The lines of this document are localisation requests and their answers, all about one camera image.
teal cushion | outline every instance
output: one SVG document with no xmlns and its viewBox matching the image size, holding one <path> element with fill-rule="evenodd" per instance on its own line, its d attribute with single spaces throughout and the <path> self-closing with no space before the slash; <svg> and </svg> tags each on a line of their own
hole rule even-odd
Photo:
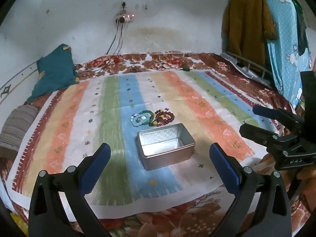
<svg viewBox="0 0 316 237">
<path fill-rule="evenodd" d="M 31 102 L 46 93 L 68 88 L 77 84 L 77 72 L 71 57 L 71 49 L 63 49 L 66 44 L 61 44 L 49 55 L 40 58 L 36 64 L 40 79 L 34 86 L 32 95 L 27 99 Z"/>
</svg>

colorful striped bedsheet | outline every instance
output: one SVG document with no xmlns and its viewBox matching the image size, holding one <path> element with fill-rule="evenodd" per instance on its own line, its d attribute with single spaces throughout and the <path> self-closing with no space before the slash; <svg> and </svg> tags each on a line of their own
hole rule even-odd
<svg viewBox="0 0 316 237">
<path fill-rule="evenodd" d="M 252 113 L 263 104 L 226 82 L 215 71 L 141 72 L 100 76 L 51 95 L 29 129 L 9 173 L 12 200 L 28 209 L 37 174 L 63 172 L 92 155 L 101 143 L 111 159 L 88 203 L 98 218 L 121 218 L 163 211 L 213 191 L 221 181 L 208 150 L 218 142 L 243 165 L 260 160 L 264 147 L 243 139 L 244 122 L 277 132 L 277 122 Z M 172 124 L 183 123 L 196 141 L 192 158 L 145 171 L 135 137 L 149 126 L 134 127 L 131 115 L 143 110 L 169 110 Z M 61 197 L 70 220 L 74 217 Z"/>
</svg>

silver bolt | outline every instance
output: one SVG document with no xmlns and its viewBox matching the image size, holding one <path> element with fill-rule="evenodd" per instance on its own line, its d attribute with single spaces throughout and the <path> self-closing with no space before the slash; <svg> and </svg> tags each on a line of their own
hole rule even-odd
<svg viewBox="0 0 316 237">
<path fill-rule="evenodd" d="M 281 176 L 278 171 L 274 171 L 274 172 L 273 172 L 273 175 L 274 175 L 275 177 L 277 177 L 277 178 L 279 178 L 279 177 Z"/>
<path fill-rule="evenodd" d="M 244 167 L 244 171 L 247 173 L 247 174 L 250 174 L 252 172 L 252 169 L 248 166 Z"/>
<path fill-rule="evenodd" d="M 68 173 L 72 173 L 72 172 L 74 172 L 76 170 L 76 167 L 75 166 L 69 166 L 68 168 L 67 168 L 67 172 Z"/>
<path fill-rule="evenodd" d="M 46 171 L 45 170 L 42 170 L 40 173 L 39 173 L 39 176 L 44 176 L 46 174 Z"/>
</svg>

brown coat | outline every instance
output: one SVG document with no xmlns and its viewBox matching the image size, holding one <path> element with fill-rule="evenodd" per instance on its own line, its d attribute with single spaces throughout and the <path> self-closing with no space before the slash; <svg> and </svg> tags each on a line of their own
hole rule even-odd
<svg viewBox="0 0 316 237">
<path fill-rule="evenodd" d="M 265 66 L 265 40 L 277 39 L 266 0 L 231 0 L 223 19 L 228 51 Z"/>
</svg>

metal tin box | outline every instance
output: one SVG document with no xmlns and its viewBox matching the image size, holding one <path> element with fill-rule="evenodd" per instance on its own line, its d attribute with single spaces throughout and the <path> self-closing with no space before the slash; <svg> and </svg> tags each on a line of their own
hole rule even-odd
<svg viewBox="0 0 316 237">
<path fill-rule="evenodd" d="M 152 170 L 190 159 L 195 141 L 180 123 L 139 131 L 137 144 L 144 168 Z"/>
</svg>

